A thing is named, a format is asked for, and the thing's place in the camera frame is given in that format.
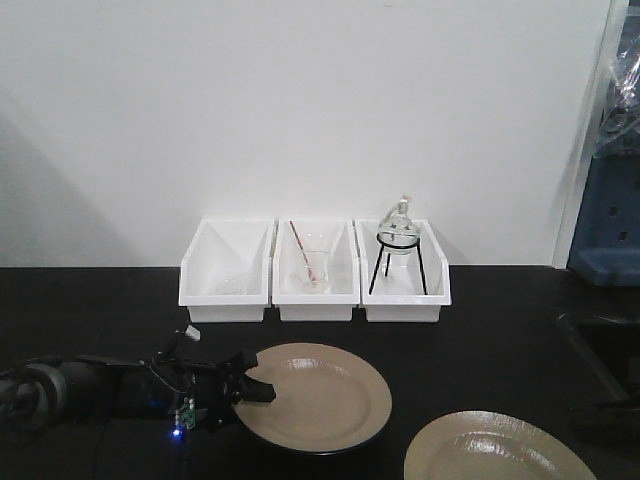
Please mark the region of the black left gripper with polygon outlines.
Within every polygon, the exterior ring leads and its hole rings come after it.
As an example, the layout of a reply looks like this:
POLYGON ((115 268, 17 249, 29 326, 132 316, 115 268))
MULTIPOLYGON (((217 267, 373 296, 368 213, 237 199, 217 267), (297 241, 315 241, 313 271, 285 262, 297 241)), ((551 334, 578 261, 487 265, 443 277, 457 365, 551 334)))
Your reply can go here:
POLYGON ((276 399, 272 384, 240 380, 258 366, 255 351, 241 350, 218 363, 192 361, 180 354, 182 344, 199 340, 198 332, 174 332, 143 365, 151 379, 169 394, 168 414, 174 433, 216 427, 239 400, 271 403, 276 399))

